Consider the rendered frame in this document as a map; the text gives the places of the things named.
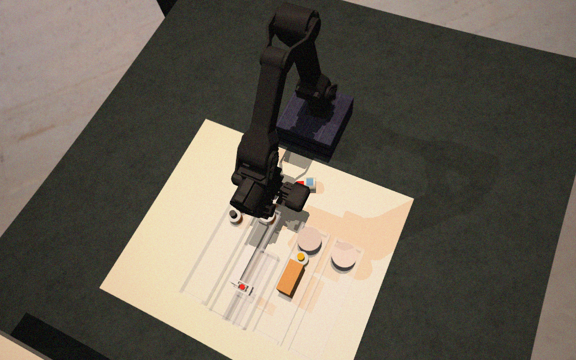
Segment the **orange rectangular block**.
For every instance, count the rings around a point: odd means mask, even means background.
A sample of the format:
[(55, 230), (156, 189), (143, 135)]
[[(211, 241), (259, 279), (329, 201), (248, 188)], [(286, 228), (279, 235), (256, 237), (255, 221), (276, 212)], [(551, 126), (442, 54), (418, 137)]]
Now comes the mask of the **orange rectangular block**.
[(294, 259), (289, 259), (276, 289), (292, 299), (305, 271), (304, 265)]

